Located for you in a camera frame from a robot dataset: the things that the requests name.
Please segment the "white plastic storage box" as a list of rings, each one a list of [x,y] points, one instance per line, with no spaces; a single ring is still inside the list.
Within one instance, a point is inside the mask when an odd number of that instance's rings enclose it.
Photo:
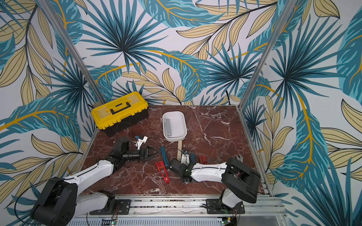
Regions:
[[[170,119],[172,135],[170,137],[167,136],[165,119]],[[181,111],[172,111],[166,112],[162,116],[162,124],[163,124],[163,134],[168,142],[177,142],[179,140],[184,140],[187,135],[187,127],[185,116]]]

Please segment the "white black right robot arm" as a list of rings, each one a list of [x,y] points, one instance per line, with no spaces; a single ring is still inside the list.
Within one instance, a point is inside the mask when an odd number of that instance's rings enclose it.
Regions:
[[[257,201],[261,175],[235,158],[220,164],[188,165],[172,159],[169,166],[185,183],[209,181],[224,184],[226,189],[219,199],[221,206],[234,208],[241,201]]]

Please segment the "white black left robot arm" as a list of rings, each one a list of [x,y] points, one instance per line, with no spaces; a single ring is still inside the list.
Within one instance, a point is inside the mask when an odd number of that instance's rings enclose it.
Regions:
[[[54,177],[46,183],[30,212],[30,218],[46,226],[66,226],[74,217],[87,213],[114,214],[118,210],[114,194],[99,191],[82,195],[88,187],[116,173],[126,162],[146,162],[159,151],[147,146],[136,152],[127,146],[114,148],[93,166],[66,178]]]

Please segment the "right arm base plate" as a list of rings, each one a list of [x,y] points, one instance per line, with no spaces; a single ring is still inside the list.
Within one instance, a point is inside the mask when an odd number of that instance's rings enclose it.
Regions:
[[[206,203],[202,204],[202,207],[208,214],[245,214],[243,202],[239,202],[231,208],[222,204],[220,199],[206,199]]]

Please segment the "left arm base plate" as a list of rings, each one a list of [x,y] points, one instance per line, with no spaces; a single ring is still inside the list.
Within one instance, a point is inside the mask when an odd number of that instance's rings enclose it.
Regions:
[[[121,199],[108,201],[106,207],[101,210],[90,212],[90,215],[128,215],[131,200]]]

